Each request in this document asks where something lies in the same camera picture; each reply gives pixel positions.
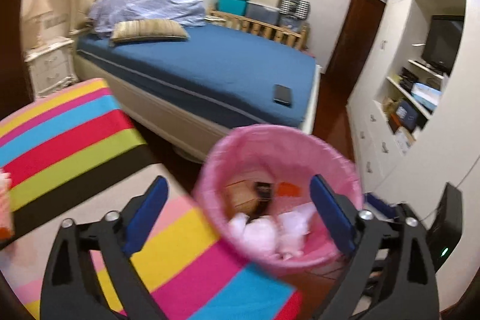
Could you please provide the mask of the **teal storage bin lower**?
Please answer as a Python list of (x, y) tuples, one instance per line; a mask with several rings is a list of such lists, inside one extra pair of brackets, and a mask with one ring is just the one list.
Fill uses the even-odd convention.
[(218, 0), (217, 9), (224, 13), (244, 16), (248, 0)]

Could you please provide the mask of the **white nightstand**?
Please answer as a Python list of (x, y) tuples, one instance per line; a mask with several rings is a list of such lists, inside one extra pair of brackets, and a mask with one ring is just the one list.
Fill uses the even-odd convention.
[(55, 37), (43, 46), (26, 52), (24, 62), (29, 71), (35, 100), (78, 82), (73, 67), (73, 49), (74, 40)]

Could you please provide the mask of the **checkered bag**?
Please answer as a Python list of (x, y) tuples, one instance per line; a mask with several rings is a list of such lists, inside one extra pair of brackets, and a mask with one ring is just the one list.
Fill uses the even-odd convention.
[(306, 20), (310, 15), (311, 5), (305, 0), (281, 0), (280, 14)]

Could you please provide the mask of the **rainbow striped tablecloth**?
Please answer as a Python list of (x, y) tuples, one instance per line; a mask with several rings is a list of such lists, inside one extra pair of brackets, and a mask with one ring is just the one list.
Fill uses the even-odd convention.
[[(97, 222), (157, 176), (168, 200), (130, 258), (165, 319), (295, 319), (300, 293), (239, 256), (156, 163), (103, 79), (37, 100), (1, 121), (14, 235), (1, 243), (1, 317), (41, 319), (41, 286), (66, 218)], [(91, 253), (110, 307), (122, 312), (100, 252)]]

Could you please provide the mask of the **black phone on bed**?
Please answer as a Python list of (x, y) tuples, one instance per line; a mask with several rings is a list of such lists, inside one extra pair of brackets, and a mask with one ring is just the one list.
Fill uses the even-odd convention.
[(276, 104), (291, 107), (292, 106), (292, 91), (284, 85), (274, 85), (273, 101)]

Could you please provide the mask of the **striped brown pillow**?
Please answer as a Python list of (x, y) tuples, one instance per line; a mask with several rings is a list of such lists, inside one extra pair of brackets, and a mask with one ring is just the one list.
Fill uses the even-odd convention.
[(110, 36), (114, 44), (157, 40), (189, 40), (190, 35), (171, 19), (138, 19), (117, 23)]

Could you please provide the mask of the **white plastic bag bundle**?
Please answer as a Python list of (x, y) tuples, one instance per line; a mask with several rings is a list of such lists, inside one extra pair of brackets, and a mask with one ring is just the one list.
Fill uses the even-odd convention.
[(261, 216), (253, 220), (244, 213), (238, 213), (229, 221), (229, 233), (246, 249), (263, 257), (278, 254), (278, 225), (270, 216)]

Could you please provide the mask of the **black television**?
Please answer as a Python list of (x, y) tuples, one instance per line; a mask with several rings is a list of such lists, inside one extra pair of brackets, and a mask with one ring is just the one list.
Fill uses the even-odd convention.
[(433, 15), (421, 58), (440, 73), (450, 75), (460, 47), (465, 17)]

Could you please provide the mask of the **small black box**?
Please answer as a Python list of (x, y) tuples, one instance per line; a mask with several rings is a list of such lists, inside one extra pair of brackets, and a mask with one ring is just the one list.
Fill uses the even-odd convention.
[(258, 203), (252, 212), (252, 218), (258, 218), (266, 213), (270, 203), (272, 202), (274, 185), (265, 182), (255, 182), (254, 189), (258, 196)]

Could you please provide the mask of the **dark wooden door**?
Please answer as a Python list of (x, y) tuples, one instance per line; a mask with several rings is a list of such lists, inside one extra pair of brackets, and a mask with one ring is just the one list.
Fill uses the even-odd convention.
[(374, 43), (385, 5), (382, 0), (351, 0), (325, 72), (327, 76), (356, 82)]

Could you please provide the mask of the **beige table lamp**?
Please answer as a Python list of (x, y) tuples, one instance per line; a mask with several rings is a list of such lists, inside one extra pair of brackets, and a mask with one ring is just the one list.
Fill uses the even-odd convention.
[(31, 39), (31, 49), (44, 45), (42, 38), (43, 19), (52, 12), (50, 0), (32, 0), (27, 13), (27, 21), (35, 33), (35, 39)]

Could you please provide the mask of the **beige tufted headboard bed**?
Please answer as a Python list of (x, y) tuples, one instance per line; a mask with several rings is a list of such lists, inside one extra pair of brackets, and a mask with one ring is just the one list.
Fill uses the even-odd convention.
[[(320, 67), (303, 51), (207, 21), (182, 26), (189, 40), (114, 44), (88, 20), (96, 1), (70, 1), (77, 75), (105, 79), (131, 118), (193, 159), (236, 127), (312, 133)], [(274, 85), (291, 89), (291, 107), (273, 101)]]

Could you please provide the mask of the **blue striped duvet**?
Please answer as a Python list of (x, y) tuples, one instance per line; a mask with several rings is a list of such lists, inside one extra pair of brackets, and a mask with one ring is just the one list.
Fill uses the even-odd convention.
[(117, 23), (144, 19), (171, 19), (183, 27), (205, 24), (203, 0), (97, 0), (88, 20), (101, 37), (110, 37)]

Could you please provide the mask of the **brown cardboard box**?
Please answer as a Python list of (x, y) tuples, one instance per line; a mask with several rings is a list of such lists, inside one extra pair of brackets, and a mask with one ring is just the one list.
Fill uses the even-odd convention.
[(260, 196), (250, 180), (242, 180), (224, 188), (225, 212), (229, 218), (236, 214), (252, 216), (260, 203)]

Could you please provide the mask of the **wooden crib rail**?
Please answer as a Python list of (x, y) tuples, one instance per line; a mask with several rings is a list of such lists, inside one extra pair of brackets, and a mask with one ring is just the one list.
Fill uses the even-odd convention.
[(249, 33), (267, 40), (273, 40), (290, 48), (306, 50), (309, 26), (301, 27), (300, 32), (294, 32), (286, 27), (264, 23), (241, 15), (234, 15), (219, 10), (209, 10), (205, 21), (233, 30)]

